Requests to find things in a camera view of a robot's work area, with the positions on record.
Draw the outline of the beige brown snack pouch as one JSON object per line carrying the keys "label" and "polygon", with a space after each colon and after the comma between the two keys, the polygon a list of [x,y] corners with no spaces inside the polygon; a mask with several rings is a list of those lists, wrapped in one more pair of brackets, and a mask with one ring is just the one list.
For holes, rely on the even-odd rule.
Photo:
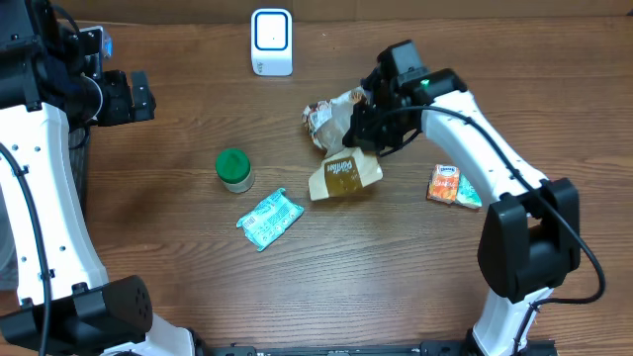
{"label": "beige brown snack pouch", "polygon": [[366,98],[366,91],[357,87],[305,107],[303,124],[313,144],[325,152],[325,159],[309,179],[312,201],[353,194],[383,179],[376,154],[343,144],[353,107]]}

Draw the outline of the orange snack pack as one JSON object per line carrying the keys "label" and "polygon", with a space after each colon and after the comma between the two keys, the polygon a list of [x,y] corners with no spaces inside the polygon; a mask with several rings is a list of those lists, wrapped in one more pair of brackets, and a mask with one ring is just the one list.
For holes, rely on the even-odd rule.
{"label": "orange snack pack", "polygon": [[460,171],[452,165],[436,164],[427,188],[427,198],[452,204],[459,189]]}

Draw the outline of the teal tissue pack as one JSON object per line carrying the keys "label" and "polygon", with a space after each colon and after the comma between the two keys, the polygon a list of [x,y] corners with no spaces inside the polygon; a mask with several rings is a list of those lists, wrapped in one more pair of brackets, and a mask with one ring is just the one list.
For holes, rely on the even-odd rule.
{"label": "teal tissue pack", "polygon": [[474,210],[479,209],[483,205],[477,191],[464,174],[461,174],[459,178],[455,203]]}

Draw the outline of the green lid jar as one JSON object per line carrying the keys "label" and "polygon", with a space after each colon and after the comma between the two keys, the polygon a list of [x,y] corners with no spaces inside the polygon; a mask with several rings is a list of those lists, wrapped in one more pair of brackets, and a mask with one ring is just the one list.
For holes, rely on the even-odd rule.
{"label": "green lid jar", "polygon": [[248,191],[254,184],[250,160],[244,151],[237,148],[228,148],[218,155],[216,172],[224,186],[236,194]]}

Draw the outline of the teal snack packet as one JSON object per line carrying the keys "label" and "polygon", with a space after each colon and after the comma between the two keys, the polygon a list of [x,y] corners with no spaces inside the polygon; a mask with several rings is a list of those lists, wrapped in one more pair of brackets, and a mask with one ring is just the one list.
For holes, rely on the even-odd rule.
{"label": "teal snack packet", "polygon": [[283,235],[304,212],[304,208],[289,200],[285,192],[284,188],[274,191],[236,223],[258,252]]}

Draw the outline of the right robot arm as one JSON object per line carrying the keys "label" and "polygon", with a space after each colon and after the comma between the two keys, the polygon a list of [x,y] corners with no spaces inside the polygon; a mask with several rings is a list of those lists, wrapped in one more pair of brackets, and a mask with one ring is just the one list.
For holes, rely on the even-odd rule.
{"label": "right robot arm", "polygon": [[490,287],[484,311],[465,341],[423,342],[422,354],[556,354],[553,342],[527,334],[538,308],[581,262],[575,186],[551,181],[523,160],[456,72],[430,71],[411,41],[382,51],[361,85],[368,98],[354,106],[343,144],[387,156],[424,134],[468,178],[487,211],[478,249]]}

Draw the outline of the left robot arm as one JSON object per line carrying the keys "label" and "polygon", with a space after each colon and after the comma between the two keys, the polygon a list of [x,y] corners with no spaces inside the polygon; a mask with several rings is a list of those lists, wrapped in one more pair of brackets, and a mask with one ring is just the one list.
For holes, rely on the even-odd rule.
{"label": "left robot arm", "polygon": [[105,70],[112,43],[47,1],[1,5],[1,192],[18,257],[20,307],[1,319],[42,355],[201,355],[204,344],[152,308],[141,277],[111,281],[89,237],[70,135],[149,121],[142,71]]}

